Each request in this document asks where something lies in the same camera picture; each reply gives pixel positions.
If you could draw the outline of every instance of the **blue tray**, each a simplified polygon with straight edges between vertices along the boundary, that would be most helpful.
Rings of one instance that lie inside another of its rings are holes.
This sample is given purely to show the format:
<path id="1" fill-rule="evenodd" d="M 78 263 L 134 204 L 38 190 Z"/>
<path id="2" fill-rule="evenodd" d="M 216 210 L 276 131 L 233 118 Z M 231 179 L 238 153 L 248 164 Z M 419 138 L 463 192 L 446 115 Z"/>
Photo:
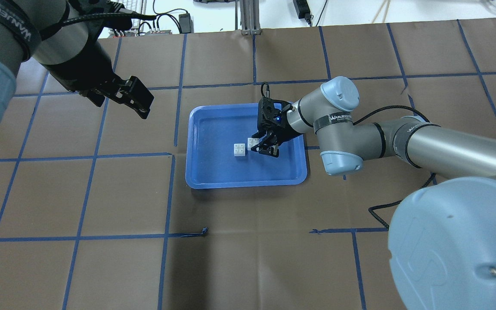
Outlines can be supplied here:
<path id="1" fill-rule="evenodd" d="M 257 104 L 199 106 L 189 116 L 185 180 L 194 189 L 296 185 L 307 177 L 303 136 L 279 147 L 279 157 L 248 150 L 234 157 L 257 131 Z"/>

